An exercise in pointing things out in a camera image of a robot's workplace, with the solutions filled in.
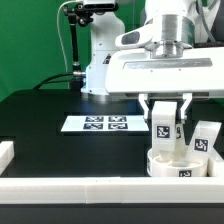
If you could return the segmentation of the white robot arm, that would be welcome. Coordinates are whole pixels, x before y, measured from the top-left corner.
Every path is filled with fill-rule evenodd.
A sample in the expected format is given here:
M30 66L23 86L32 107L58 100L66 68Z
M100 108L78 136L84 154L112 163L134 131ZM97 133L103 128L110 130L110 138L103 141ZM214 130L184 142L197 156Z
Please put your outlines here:
M129 32L112 12L118 0L84 0L93 13L92 60L84 91L151 99L224 98L224 0L145 0L143 25Z

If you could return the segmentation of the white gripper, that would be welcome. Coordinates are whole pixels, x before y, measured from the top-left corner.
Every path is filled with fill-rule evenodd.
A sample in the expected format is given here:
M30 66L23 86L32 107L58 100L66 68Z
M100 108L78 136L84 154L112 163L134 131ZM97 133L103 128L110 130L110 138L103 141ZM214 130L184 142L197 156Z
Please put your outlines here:
M193 96L224 98L224 47L187 49L181 58L159 59L145 49L119 51L110 59L105 88L115 98L138 97L146 123L152 119L150 98L182 97L184 123Z

